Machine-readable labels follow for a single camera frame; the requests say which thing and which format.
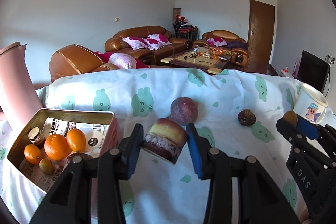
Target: orange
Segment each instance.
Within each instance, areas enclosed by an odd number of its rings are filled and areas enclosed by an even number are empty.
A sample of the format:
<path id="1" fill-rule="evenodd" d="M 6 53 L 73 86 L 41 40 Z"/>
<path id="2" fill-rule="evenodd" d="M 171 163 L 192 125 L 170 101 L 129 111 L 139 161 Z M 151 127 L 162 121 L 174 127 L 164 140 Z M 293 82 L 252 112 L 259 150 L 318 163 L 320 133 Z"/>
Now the orange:
<path id="1" fill-rule="evenodd" d="M 67 133 L 67 142 L 70 149 L 74 152 L 85 152 L 86 138 L 80 129 L 74 128 Z"/>
<path id="2" fill-rule="evenodd" d="M 25 158 L 31 164 L 39 164 L 42 159 L 42 153 L 37 146 L 28 144 L 25 147 Z"/>
<path id="3" fill-rule="evenodd" d="M 44 143 L 44 151 L 52 160 L 62 160 L 69 154 L 67 139 L 60 134 L 50 135 Z"/>

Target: pink rolled sheet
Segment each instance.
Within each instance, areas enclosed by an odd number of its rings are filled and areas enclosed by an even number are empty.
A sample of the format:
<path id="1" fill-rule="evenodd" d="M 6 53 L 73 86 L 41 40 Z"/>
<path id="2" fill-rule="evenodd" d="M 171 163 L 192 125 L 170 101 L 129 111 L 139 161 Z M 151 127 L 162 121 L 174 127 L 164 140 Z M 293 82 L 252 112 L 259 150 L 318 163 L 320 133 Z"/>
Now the pink rolled sheet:
<path id="1" fill-rule="evenodd" d="M 42 108 L 25 63 L 26 45 L 13 43 L 0 50 L 0 119 L 21 131 Z"/>

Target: purple blanket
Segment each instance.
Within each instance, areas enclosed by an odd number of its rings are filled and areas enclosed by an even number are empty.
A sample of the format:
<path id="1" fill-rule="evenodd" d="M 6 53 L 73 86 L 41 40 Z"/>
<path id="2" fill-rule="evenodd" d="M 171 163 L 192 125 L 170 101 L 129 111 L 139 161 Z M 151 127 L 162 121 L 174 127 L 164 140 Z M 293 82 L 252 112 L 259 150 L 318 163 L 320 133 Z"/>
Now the purple blanket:
<path id="1" fill-rule="evenodd" d="M 225 46 L 228 49 L 233 49 L 233 48 L 243 48 L 244 50 L 248 50 L 247 44 L 244 43 L 243 41 L 239 40 L 239 41 L 228 41 L 225 40 L 227 43 L 227 46 Z"/>

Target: black circle label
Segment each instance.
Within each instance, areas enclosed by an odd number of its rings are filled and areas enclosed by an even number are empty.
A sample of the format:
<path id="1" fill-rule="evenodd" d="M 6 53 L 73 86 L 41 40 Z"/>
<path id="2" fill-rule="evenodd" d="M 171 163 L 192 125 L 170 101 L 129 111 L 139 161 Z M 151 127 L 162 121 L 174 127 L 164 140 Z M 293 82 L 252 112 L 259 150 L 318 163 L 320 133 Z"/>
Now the black circle label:
<path id="1" fill-rule="evenodd" d="M 96 146 L 97 143 L 98 143 L 98 139 L 97 138 L 91 138 L 88 141 L 89 146 Z"/>

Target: leather sofa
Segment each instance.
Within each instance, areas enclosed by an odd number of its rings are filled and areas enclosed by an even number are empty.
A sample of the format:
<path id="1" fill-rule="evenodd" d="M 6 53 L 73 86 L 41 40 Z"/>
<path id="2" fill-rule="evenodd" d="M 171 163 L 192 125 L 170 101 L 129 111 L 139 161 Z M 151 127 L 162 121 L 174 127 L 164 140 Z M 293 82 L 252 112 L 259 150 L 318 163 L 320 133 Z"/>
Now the leather sofa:
<path id="1" fill-rule="evenodd" d="M 126 37 L 147 37 L 150 34 L 163 34 L 171 45 L 166 45 L 158 50 L 140 49 L 133 50 L 124 40 Z M 172 37 L 170 31 L 160 26 L 145 26 L 135 27 L 126 30 L 122 30 L 116 33 L 112 38 L 106 41 L 106 52 L 122 52 L 129 54 L 137 59 L 140 59 L 145 64 L 160 65 L 161 59 L 171 56 L 173 54 L 182 52 L 191 48 L 190 39 Z"/>
<path id="2" fill-rule="evenodd" d="M 169 68 L 155 65 L 149 67 Z M 51 82 L 65 76 L 116 69 L 119 68 L 111 63 L 105 63 L 93 51 L 80 45 L 68 45 L 61 48 L 52 55 L 49 62 Z"/>
<path id="3" fill-rule="evenodd" d="M 245 44 L 247 44 L 243 38 L 239 37 L 233 32 L 229 32 L 225 30 L 215 30 L 215 31 L 204 33 L 202 35 L 201 40 L 194 41 L 193 47 L 197 47 L 197 46 L 209 47 L 209 43 L 207 42 L 207 40 L 213 37 L 221 37 L 225 39 L 228 42 L 228 44 L 230 43 L 230 41 L 242 41 Z M 246 67 L 248 65 L 249 57 L 250 57 L 248 50 L 237 47 L 237 48 L 231 49 L 231 53 L 232 53 L 232 59 L 231 59 L 232 64 L 240 66 L 240 67 Z"/>

